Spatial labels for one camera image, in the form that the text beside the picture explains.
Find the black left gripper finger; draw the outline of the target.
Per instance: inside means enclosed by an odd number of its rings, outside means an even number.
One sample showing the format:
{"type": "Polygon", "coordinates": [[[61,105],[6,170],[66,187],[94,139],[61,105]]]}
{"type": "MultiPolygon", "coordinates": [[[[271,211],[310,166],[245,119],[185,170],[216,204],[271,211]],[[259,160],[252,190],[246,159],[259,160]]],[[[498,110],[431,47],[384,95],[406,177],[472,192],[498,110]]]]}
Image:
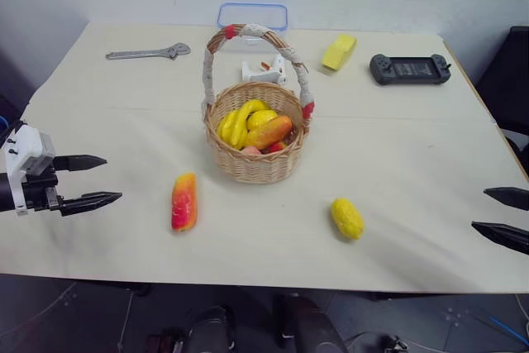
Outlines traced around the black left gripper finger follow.
{"type": "Polygon", "coordinates": [[[86,193],[79,198],[62,199],[60,201],[60,213],[62,216],[70,216],[90,212],[111,204],[121,197],[122,193],[96,192],[86,193]]]}
{"type": "Polygon", "coordinates": [[[98,167],[107,161],[95,155],[62,155],[53,159],[55,171],[80,171],[98,167]]]}

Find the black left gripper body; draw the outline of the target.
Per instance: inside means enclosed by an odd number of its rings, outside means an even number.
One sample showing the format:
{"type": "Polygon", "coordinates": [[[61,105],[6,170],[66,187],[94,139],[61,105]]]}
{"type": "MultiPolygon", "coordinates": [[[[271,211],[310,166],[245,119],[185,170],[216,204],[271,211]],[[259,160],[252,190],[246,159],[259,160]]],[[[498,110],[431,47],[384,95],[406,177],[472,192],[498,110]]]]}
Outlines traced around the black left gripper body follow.
{"type": "Polygon", "coordinates": [[[53,166],[46,167],[39,175],[26,175],[22,183],[26,207],[35,212],[50,210],[64,212],[64,198],[57,193],[58,178],[53,166]]]}

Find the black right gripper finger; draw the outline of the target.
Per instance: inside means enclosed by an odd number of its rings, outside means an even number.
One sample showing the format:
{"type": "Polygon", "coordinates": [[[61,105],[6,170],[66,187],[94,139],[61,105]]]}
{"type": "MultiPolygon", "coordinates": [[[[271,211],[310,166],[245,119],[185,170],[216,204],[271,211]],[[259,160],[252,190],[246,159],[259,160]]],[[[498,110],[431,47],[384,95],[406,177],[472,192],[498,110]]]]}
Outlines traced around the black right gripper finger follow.
{"type": "Polygon", "coordinates": [[[514,187],[486,188],[484,193],[500,203],[521,210],[529,209],[529,191],[514,187]]]}
{"type": "Polygon", "coordinates": [[[528,254],[528,231],[506,224],[472,222],[471,226],[490,241],[523,254],[528,254]]]}

